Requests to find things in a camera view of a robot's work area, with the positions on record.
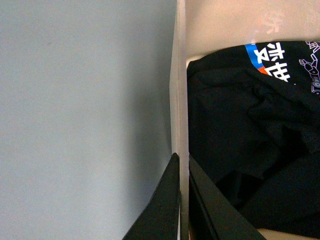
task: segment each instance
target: cartoon line drawing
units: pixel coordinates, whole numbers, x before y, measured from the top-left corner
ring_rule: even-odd
[[[306,44],[308,44],[309,48],[313,49],[314,54],[320,49],[319,43],[320,41],[306,41]]]
[[[306,61],[305,59],[299,59],[300,65],[304,66],[304,69],[308,71],[312,78],[312,93],[320,94],[320,75],[317,69],[318,59],[314,53],[311,54],[312,62]]]

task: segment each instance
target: gray wall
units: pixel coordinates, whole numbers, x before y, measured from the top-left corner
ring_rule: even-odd
[[[0,5],[0,240],[121,239],[171,155],[174,0]]]

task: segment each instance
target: printed graphic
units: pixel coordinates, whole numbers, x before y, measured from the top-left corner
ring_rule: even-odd
[[[320,49],[319,43],[320,41],[306,41],[306,44],[309,45],[309,48],[313,49],[314,54]]]
[[[311,54],[312,61],[306,61],[305,59],[299,59],[301,66],[304,66],[304,69],[310,74],[312,79],[311,91],[314,94],[320,95],[320,74],[318,70],[318,58],[315,53],[320,49],[319,42],[316,41],[306,41],[306,44],[309,45],[309,48],[313,53]]]
[[[276,44],[269,43],[261,51],[257,49],[256,44],[247,44],[245,45],[245,48],[251,63],[260,73],[288,82],[290,75],[285,74],[288,72],[286,63],[276,62],[270,67],[265,67],[263,64],[263,61],[275,62],[278,59],[284,59],[285,50],[281,48],[280,42],[277,42]]]

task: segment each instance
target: beige surface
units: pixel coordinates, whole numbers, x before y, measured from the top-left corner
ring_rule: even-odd
[[[298,236],[267,229],[259,229],[258,231],[266,238],[266,240],[316,240],[316,238]]]
[[[198,59],[249,43],[320,38],[317,0],[186,0],[186,51]]]
[[[180,218],[178,239],[189,238],[189,140],[186,69],[185,1],[177,1],[170,72],[170,117],[172,153],[180,157]]]

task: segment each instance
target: folded black shirt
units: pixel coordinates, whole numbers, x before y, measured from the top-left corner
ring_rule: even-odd
[[[188,66],[190,154],[257,228],[320,238],[302,221],[320,212],[319,57],[320,42],[278,41]]]

